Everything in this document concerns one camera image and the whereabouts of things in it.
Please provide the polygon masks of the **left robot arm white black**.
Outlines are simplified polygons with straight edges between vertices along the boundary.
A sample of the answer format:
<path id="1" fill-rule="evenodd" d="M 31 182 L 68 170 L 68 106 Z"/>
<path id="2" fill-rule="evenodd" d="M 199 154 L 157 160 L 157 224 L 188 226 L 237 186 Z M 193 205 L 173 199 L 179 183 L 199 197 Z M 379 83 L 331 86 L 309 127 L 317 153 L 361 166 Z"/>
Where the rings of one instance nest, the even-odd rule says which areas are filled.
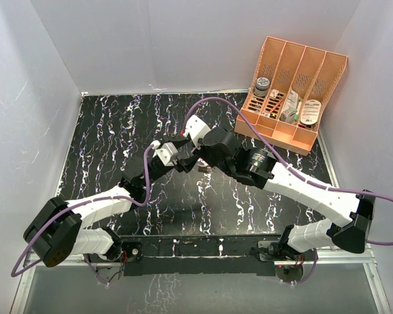
<path id="1" fill-rule="evenodd" d="M 189 171 L 197 157 L 180 160 L 179 148 L 190 143 L 182 135 L 153 141 L 143 157 L 127 164 L 117 185 L 105 192 L 79 200 L 49 199 L 30 225 L 23 238 L 43 264 L 52 268 L 76 254 L 100 254 L 108 261 L 121 256 L 122 245 L 113 234 L 91 225 L 145 207 L 151 197 L 151 186 L 173 169 Z"/>

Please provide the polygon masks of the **red key tag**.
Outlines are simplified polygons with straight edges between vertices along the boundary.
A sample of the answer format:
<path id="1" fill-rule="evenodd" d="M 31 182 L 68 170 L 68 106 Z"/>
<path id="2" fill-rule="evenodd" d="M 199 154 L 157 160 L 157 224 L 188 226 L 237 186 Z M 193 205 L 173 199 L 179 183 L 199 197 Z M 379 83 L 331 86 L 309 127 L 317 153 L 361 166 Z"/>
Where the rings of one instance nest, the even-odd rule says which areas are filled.
<path id="1" fill-rule="evenodd" d="M 211 170 L 211 167 L 210 166 L 200 167 L 199 170 L 201 172 L 209 172 Z"/>

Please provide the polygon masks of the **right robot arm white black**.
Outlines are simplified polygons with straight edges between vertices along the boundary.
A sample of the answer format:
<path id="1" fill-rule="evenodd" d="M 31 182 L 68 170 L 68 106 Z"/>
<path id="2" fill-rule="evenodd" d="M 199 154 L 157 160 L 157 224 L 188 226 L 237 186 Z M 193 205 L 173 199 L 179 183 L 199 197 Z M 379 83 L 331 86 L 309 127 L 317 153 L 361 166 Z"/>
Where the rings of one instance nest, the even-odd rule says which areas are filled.
<path id="1" fill-rule="evenodd" d="M 310 249 L 335 245 L 361 254 L 373 220 L 374 198 L 357 197 L 309 185 L 284 167 L 263 148 L 245 149 L 236 135 L 223 128 L 203 124 L 186 129 L 195 149 L 193 154 L 210 167 L 220 169 L 237 182 L 291 198 L 319 212 L 324 219 L 286 226 L 279 241 L 259 252 L 276 259 L 292 260 Z"/>

